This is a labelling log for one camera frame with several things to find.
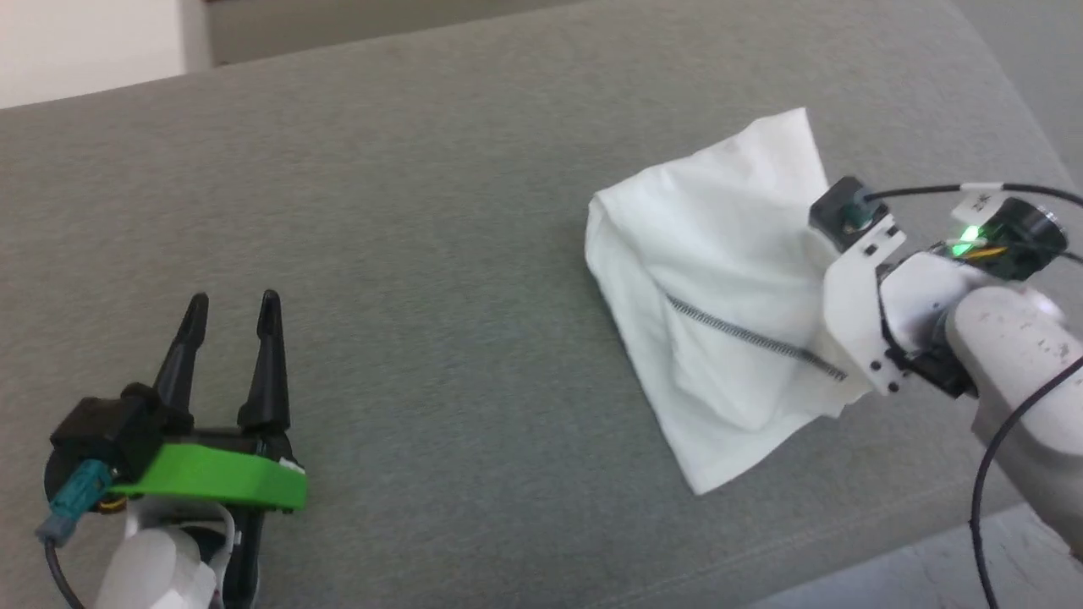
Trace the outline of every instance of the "gray floor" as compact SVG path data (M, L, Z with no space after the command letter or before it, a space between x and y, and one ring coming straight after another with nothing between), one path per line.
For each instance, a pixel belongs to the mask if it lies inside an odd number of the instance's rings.
M257 60L576 0L225 0L210 4L221 63ZM955 0L1083 184L1083 2ZM930 176L932 182L1010 176ZM1083 568L1026 508L986 520L1004 607L1078 607ZM950 531L756 604L753 609L984 607L968 532Z
M982 520L990 579L1001 607L1079 607L1083 565L1030 509ZM970 532L961 527L930 540L809 582L747 609L979 609Z

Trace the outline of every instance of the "gray couch cushion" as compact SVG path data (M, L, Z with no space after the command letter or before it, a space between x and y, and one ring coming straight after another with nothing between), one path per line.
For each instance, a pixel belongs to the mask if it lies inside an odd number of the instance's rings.
M693 497L586 271L595 190L799 105L832 179L1067 181L940 0L603 0L0 113L3 606L58 602L49 432L153 378L198 289L204 425L284 299L311 506L261 607L732 606L961 523L976 445L919 383ZM914 243L944 203L899 202ZM87 601L119 526L63 553Z

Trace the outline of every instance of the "white towel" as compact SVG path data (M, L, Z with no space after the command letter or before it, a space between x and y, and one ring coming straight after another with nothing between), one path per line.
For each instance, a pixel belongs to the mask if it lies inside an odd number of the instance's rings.
M696 494L870 389L823 331L805 252L826 190L798 108L590 202L587 265Z

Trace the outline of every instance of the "robotic arm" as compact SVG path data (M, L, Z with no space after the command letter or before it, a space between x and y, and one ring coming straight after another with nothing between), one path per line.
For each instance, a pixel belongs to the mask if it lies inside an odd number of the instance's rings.
M953 398L978 399L971 430L988 450L970 527L991 607L979 519L994 457L1034 511L1083 556L1083 344L1065 328L1060 309L1023 283L1059 256L1079 259L1067 252L1056 219L996 192L1006 186L1013 185L871 194L845 178L809 217L810 252L830 260L824 324L849 368L884 394L916 374ZM1083 204L1060 191L1021 186ZM950 190L971 191L953 212L968 225L964 238L887 262L905 235L882 199Z
M249 609L268 511L304 506L308 482L286 437L289 397L278 295L263 295L256 371L237 427L197 429L188 412L208 299L192 298L153 387L86 398L50 437L50 517L36 531L65 600L82 609L56 548L87 511L127 511L94 607Z

